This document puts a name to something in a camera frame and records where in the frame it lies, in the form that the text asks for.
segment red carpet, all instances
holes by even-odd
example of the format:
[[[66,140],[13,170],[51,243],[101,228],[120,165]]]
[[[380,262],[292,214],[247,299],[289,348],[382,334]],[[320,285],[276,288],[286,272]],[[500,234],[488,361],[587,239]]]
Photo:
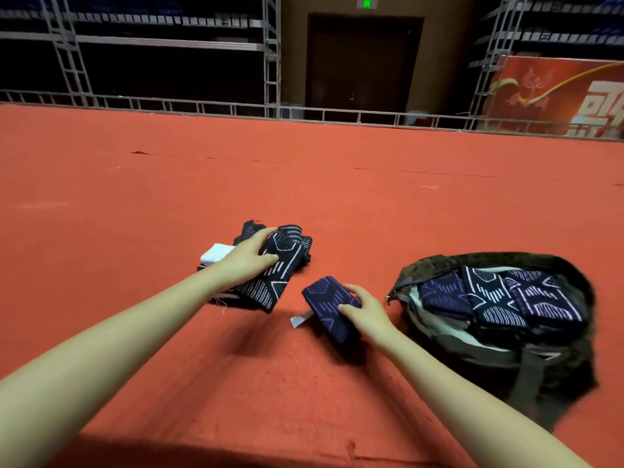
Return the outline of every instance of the red carpet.
[[[601,386],[556,435],[624,465],[615,143],[2,105],[0,376],[189,275],[249,219],[314,237],[275,312],[203,308],[52,465],[471,466],[384,358],[344,364],[289,318],[328,274],[383,298],[419,258],[509,250],[594,282]]]

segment folded fabric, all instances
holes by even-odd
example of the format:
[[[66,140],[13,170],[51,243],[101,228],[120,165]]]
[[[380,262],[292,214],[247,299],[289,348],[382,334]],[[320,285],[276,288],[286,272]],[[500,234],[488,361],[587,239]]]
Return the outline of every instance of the folded fabric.
[[[432,314],[472,320],[472,305],[457,271],[425,281],[419,293],[422,306]]]
[[[587,316],[566,297],[561,286],[542,271],[508,271],[501,273],[522,315],[560,322],[584,322]]]
[[[527,328],[500,275],[467,266],[460,272],[478,324]]]
[[[278,262],[251,281],[234,287],[233,292],[256,303],[271,313],[281,297],[292,273],[303,259],[301,243],[293,242],[284,233],[272,233],[259,254],[276,254]]]
[[[333,277],[319,279],[302,290],[301,294],[336,343],[344,345],[359,338],[359,332],[339,312],[338,306],[349,304],[361,308],[362,305]]]
[[[243,231],[240,236],[237,236],[234,239],[234,246],[242,241],[248,240],[251,238],[256,232],[261,229],[265,229],[266,225],[262,225],[261,223],[255,223],[254,220],[249,220],[244,222]],[[298,267],[303,267],[310,262],[310,247],[312,246],[312,237],[311,236],[303,236],[301,227],[298,225],[283,225],[282,227],[278,227],[278,231],[284,233],[289,239],[293,242],[300,244],[303,247],[304,255]]]

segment bag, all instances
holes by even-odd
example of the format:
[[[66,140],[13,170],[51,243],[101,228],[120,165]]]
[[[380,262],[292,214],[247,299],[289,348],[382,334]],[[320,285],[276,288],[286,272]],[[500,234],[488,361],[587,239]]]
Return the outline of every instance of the bag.
[[[513,349],[482,344],[468,332],[432,319],[418,308],[410,293],[417,284],[458,270],[461,266],[482,269],[518,267],[543,271],[555,276],[575,306],[587,311],[589,318],[580,332],[553,346],[535,340]],[[571,263],[557,256],[531,253],[472,253],[457,256],[432,256],[404,267],[386,302],[399,300],[417,338],[431,340],[432,353],[467,379],[491,393],[487,383],[502,383],[497,397],[553,431],[555,423],[582,396],[597,387],[593,370],[592,336],[595,294],[587,278]],[[477,380],[487,376],[487,381]]]

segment door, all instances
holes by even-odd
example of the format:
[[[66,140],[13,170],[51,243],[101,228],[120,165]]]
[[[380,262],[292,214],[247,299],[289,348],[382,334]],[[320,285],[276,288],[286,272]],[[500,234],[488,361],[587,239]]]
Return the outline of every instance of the door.
[[[306,106],[405,111],[423,21],[421,18],[311,14],[308,22]],[[326,121],[356,121],[354,113],[328,112]],[[308,111],[306,119],[320,120]],[[388,115],[363,123],[392,124]]]

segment red banner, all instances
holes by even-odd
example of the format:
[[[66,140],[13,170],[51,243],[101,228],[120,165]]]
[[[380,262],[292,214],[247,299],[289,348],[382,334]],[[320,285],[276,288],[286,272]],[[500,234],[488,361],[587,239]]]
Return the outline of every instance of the red banner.
[[[490,93],[488,130],[624,138],[624,62],[510,56]]]

